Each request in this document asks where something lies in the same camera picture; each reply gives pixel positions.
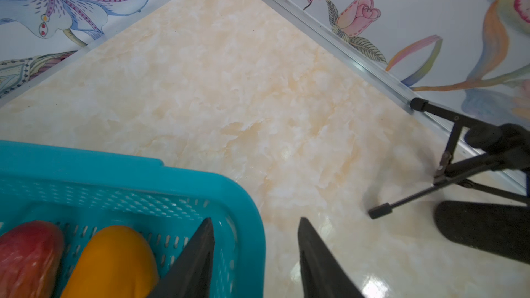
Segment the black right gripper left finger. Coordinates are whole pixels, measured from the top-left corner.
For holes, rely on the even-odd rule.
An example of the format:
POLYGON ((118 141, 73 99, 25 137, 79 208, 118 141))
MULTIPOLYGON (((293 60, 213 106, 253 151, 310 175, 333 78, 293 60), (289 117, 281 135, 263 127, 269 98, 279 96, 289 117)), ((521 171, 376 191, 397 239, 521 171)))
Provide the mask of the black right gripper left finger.
POLYGON ((206 218, 148 297, 209 297, 214 250, 213 223, 206 218))

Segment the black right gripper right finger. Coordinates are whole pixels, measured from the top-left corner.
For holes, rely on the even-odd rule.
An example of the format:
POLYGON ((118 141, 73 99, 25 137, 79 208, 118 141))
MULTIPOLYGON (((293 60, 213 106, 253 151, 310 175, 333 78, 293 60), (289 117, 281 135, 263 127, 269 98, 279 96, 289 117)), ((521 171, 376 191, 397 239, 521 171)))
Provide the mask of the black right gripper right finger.
POLYGON ((310 221, 298 226, 300 273, 305 297, 362 297, 310 221))

